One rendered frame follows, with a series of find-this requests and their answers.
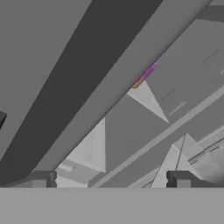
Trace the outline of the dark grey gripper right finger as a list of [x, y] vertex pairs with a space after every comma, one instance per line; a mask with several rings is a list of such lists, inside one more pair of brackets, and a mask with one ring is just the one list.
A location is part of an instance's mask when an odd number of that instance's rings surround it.
[[219, 185], [197, 178], [190, 171], [168, 171], [166, 173], [166, 178], [167, 188], [220, 188]]

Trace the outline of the purple and orange object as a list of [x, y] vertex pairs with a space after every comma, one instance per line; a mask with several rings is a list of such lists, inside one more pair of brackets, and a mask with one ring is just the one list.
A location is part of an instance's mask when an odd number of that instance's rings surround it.
[[157, 63], [151, 65], [131, 88], [138, 88], [145, 81], [145, 79], [151, 75], [151, 73], [156, 69], [156, 67]]

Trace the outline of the grey counter slab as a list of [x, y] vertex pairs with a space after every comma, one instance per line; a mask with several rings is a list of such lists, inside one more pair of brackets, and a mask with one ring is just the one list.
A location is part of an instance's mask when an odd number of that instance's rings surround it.
[[0, 159], [0, 187], [48, 174], [212, 0], [92, 0]]

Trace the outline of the grey drawer front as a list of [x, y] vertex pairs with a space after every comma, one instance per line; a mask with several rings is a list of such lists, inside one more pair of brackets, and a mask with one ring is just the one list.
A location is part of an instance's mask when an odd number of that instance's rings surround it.
[[[224, 137], [224, 125], [209, 134], [199, 142], [195, 143], [191, 148], [192, 158], [202, 152], [207, 146]], [[214, 184], [224, 186], [224, 144], [212, 152], [207, 153], [204, 157], [201, 157], [199, 161], [191, 164], [193, 169], [199, 174], [199, 176]]]

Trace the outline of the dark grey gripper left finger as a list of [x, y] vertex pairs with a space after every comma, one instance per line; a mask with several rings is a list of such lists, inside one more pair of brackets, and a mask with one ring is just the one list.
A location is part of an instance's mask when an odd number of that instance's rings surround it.
[[9, 187], [55, 188], [57, 186], [56, 178], [56, 171], [34, 171], [26, 178], [9, 184]]

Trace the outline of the grey cupboard front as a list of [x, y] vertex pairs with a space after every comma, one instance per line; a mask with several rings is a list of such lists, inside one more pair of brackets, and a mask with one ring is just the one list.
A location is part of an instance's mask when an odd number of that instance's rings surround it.
[[224, 85], [224, 22], [197, 20], [106, 116], [106, 172]]

